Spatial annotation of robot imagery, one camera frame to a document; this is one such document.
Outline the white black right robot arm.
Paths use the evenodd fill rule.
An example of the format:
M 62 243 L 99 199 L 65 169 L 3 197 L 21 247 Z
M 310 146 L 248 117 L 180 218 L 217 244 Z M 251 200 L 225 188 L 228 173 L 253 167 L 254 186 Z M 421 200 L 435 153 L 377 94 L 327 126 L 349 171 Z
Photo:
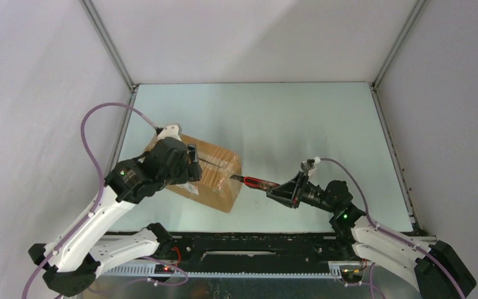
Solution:
M 341 258 L 369 260 L 408 282 L 422 298 L 467 298 L 477 285 L 449 244 L 416 240 L 372 220 L 352 203 L 345 181 L 334 180 L 321 188 L 298 172 L 292 180 L 269 188 L 266 195 L 293 209 L 304 203 L 330 212 Z

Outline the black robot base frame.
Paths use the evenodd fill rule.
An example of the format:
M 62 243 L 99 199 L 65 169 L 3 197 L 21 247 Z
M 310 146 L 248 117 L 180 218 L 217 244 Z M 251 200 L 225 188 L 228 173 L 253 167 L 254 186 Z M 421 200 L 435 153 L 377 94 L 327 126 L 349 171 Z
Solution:
M 331 232 L 174 232 L 166 249 L 107 273 L 165 280 L 176 266 L 190 278 L 340 278 L 371 263 L 416 282 L 413 263 L 390 260 L 362 242 L 344 245 Z

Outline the red black utility knife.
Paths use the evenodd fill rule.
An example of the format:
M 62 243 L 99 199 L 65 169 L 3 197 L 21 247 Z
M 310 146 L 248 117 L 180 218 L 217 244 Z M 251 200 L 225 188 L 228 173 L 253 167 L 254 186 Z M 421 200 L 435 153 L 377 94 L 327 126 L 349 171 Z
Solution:
M 264 192 L 272 190 L 272 189 L 280 186 L 280 184 L 278 184 L 278 183 L 274 183 L 274 182 L 271 182 L 271 181 L 266 181 L 264 179 L 254 178 L 254 177 L 251 177 L 251 176 L 240 176 L 240 175 L 237 175 L 237 174 L 231 175 L 230 179 L 241 182 L 242 184 L 244 184 L 248 188 L 256 189 L 256 190 L 260 190 L 260 191 L 264 191 Z

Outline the brown cardboard express box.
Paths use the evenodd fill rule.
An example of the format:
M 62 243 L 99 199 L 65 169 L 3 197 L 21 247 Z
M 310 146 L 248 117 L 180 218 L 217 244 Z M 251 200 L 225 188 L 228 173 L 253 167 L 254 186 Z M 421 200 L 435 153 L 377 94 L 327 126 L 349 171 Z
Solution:
M 231 177 L 242 175 L 241 157 L 224 147 L 182 134 L 186 144 L 197 147 L 202 179 L 196 182 L 169 185 L 168 190 L 213 209 L 229 213 L 242 184 Z

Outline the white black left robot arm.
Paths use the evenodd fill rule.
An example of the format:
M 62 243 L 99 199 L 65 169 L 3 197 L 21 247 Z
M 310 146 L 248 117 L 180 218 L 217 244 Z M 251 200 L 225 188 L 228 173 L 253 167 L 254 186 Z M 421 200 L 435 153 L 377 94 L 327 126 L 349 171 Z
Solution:
M 172 251 L 170 233 L 159 223 L 139 232 L 100 245 L 98 241 L 123 215 L 144 198 L 169 185 L 199 181 L 202 169 L 197 147 L 174 137 L 158 140 L 154 147 L 116 164 L 100 185 L 96 199 L 71 228 L 49 244 L 34 244 L 28 250 L 41 270 L 48 289 L 66 297 L 85 291 L 99 276 L 140 257 L 167 258 Z

